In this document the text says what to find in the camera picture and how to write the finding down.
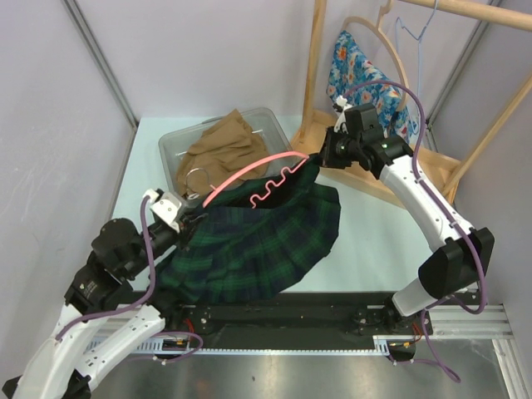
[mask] clear plastic container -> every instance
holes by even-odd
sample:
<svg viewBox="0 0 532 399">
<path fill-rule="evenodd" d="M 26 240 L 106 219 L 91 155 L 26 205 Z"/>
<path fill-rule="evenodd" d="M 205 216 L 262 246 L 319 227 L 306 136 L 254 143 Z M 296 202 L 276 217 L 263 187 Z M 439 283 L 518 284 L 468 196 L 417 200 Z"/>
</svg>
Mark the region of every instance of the clear plastic container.
<svg viewBox="0 0 532 399">
<path fill-rule="evenodd" d="M 292 150 L 277 118 L 268 108 L 256 108 L 242 112 L 242 117 L 253 128 L 254 134 L 260 135 L 263 138 L 270 155 Z M 209 119 L 199 125 L 168 133 L 159 139 L 160 157 L 163 162 L 163 168 L 165 169 L 166 182 L 168 183 L 169 189 L 177 192 L 175 172 L 177 172 L 177 168 L 181 160 L 183 160 L 186 151 L 200 139 L 201 134 L 205 130 L 209 129 L 222 118 L 221 116 L 219 118 Z M 274 160 L 269 163 L 265 176 L 278 175 L 284 166 L 291 167 L 293 164 L 294 160 L 290 158 Z"/>
</svg>

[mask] green plaid skirt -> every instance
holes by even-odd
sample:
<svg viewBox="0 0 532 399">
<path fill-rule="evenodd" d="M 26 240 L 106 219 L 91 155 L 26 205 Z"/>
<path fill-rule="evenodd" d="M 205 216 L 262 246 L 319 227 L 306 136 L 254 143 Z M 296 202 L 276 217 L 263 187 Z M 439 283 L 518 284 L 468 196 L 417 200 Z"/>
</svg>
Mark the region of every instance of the green plaid skirt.
<svg viewBox="0 0 532 399">
<path fill-rule="evenodd" d="M 300 281 L 338 236 L 338 192 L 314 183 L 318 173 L 311 157 L 260 209 L 250 208 L 249 196 L 262 195 L 271 178 L 248 180 L 200 206 L 195 213 L 207 216 L 188 247 L 157 266 L 158 289 L 190 304 L 247 303 Z"/>
</svg>

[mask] blue floral fabric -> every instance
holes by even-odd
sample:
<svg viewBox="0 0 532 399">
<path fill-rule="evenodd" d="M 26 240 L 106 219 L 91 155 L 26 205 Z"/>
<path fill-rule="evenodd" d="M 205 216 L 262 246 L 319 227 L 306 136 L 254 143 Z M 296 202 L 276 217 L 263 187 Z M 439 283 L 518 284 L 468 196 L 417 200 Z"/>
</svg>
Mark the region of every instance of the blue floral fabric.
<svg viewBox="0 0 532 399">
<path fill-rule="evenodd" d="M 327 87 L 332 102 L 350 87 L 379 79 L 390 80 L 366 58 L 349 32 L 341 32 L 334 47 Z M 409 117 L 407 107 L 396 112 L 401 103 L 401 94 L 393 86 L 365 86 L 352 93 L 347 102 L 355 106 L 371 102 L 377 108 L 379 123 L 388 129 L 390 135 L 399 135 L 407 143 L 416 142 L 417 122 Z"/>
</svg>

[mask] clothes hanger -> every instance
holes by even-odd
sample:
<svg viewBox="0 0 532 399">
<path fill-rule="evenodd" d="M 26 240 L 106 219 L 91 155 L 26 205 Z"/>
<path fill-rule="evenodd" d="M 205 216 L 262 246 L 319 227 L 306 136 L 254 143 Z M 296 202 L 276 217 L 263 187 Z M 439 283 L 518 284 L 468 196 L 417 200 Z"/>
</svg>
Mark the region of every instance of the clothes hanger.
<svg viewBox="0 0 532 399">
<path fill-rule="evenodd" d="M 189 183 L 189 176 L 192 175 L 194 172 L 197 172 L 197 171 L 204 171 L 205 174 L 207 175 L 207 184 L 209 185 L 209 187 L 213 190 L 216 190 L 216 187 L 214 187 L 211 183 L 210 183 L 210 176 L 209 176 L 209 172 L 207 171 L 207 169 L 205 168 L 194 168 L 194 169 L 191 169 L 189 171 L 189 173 L 186 174 L 185 176 L 185 189 L 186 189 L 186 192 L 185 192 L 185 195 L 188 193 L 188 190 L 192 191 L 192 194 L 190 195 L 187 195 L 186 198 L 188 200 L 195 200 L 196 198 L 198 198 L 200 195 L 198 193 L 196 193 L 194 191 L 194 189 L 192 189 L 190 187 L 190 183 Z"/>
<path fill-rule="evenodd" d="M 307 159 L 304 159 L 302 160 L 301 162 L 299 162 L 294 168 L 288 168 L 287 166 L 284 166 L 282 169 L 281 169 L 281 176 L 283 177 L 279 182 L 275 182 L 275 180 L 268 180 L 266 182 L 266 184 L 264 185 L 264 188 L 266 189 L 266 194 L 263 195 L 262 197 L 258 194 L 253 194 L 249 197 L 249 202 L 251 203 L 252 205 L 252 209 L 255 209 L 257 208 L 257 201 L 264 201 L 266 200 L 270 194 L 272 194 L 272 186 L 273 187 L 280 187 L 281 185 L 283 185 L 283 183 L 286 181 L 286 174 L 289 173 L 290 175 L 293 175 L 294 173 L 296 173 L 298 171 L 298 169 L 303 166 L 303 164 L 307 162 Z"/>
<path fill-rule="evenodd" d="M 390 42 L 390 39 L 384 34 L 384 32 L 381 29 L 382 24 L 382 17 L 384 17 L 386 14 L 390 12 L 390 10 L 393 7 L 394 0 L 388 0 L 386 5 L 381 6 L 379 8 L 379 16 L 377 18 L 377 25 L 374 25 L 371 21 L 367 20 L 366 18 L 362 17 L 347 17 L 343 21 L 342 25 L 342 31 L 345 31 L 347 26 L 351 23 L 359 23 L 363 25 L 364 27 L 367 27 L 370 31 L 372 31 L 375 36 L 381 41 L 381 43 L 384 45 L 384 47 L 387 49 L 388 54 L 392 58 L 393 64 L 396 67 L 397 73 L 399 74 L 399 80 L 401 81 L 401 84 L 403 86 L 408 86 L 408 80 L 406 79 L 406 71 L 405 67 L 402 65 L 401 58 L 399 58 L 399 54 L 397 54 L 396 48 L 392 45 L 392 42 Z M 399 103 L 399 106 L 397 107 L 397 111 L 402 111 L 406 107 L 406 101 L 408 100 L 408 95 L 403 92 L 401 102 Z"/>
<path fill-rule="evenodd" d="M 262 160 L 257 160 L 253 164 L 248 165 L 245 168 L 239 170 L 237 173 L 235 173 L 234 175 L 229 177 L 224 183 L 219 185 L 212 193 L 209 194 L 209 196 L 205 199 L 205 201 L 203 201 L 203 207 L 205 208 L 208 204 L 210 204 L 210 202 L 214 198 L 216 198 L 216 196 L 219 193 L 221 193 L 224 189 L 226 189 L 229 185 L 231 185 L 231 183 L 236 181 L 240 176 L 245 175 L 250 170 L 255 169 L 257 166 L 261 166 L 263 164 L 267 164 L 267 163 L 271 162 L 272 160 L 278 160 L 280 158 L 286 158 L 287 156 L 297 156 L 299 158 L 303 158 L 303 161 L 300 162 L 298 165 L 296 165 L 293 169 L 287 168 L 286 166 L 284 168 L 282 168 L 281 169 L 281 175 L 283 176 L 283 179 L 279 183 L 275 184 L 272 180 L 268 180 L 266 182 L 266 185 L 264 186 L 264 188 L 268 191 L 268 193 L 264 197 L 260 197 L 259 195 L 252 195 L 249 198 L 249 202 L 251 203 L 253 208 L 255 208 L 257 205 L 252 200 L 254 200 L 255 198 L 258 198 L 259 200 L 266 199 L 271 194 L 271 189 L 269 188 L 269 183 L 273 183 L 273 185 L 275 187 L 279 187 L 286 180 L 286 176 L 285 176 L 284 173 L 286 173 L 287 171 L 289 171 L 289 173 L 294 173 L 297 169 L 299 169 L 299 167 L 308 159 L 308 155 L 307 154 L 303 154 L 303 153 L 297 152 L 297 151 L 287 151 L 287 152 L 282 152 L 280 154 L 267 156 L 266 158 L 263 158 Z"/>
</svg>

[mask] brown fabric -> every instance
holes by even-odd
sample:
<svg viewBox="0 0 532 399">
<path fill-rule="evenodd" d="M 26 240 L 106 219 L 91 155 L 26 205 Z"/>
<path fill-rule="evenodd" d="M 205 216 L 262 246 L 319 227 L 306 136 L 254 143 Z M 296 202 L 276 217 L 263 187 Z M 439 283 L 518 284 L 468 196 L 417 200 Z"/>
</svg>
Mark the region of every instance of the brown fabric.
<svg viewBox="0 0 532 399">
<path fill-rule="evenodd" d="M 262 137 L 252 131 L 237 110 L 204 131 L 201 138 L 189 148 L 175 174 L 178 193 L 208 194 L 212 191 L 209 184 L 217 187 L 245 166 L 269 156 Z M 187 189 L 186 175 L 195 168 L 205 169 L 209 178 L 203 170 L 197 170 L 190 174 Z M 261 165 L 239 180 L 257 179 L 267 169 L 268 165 Z"/>
</svg>

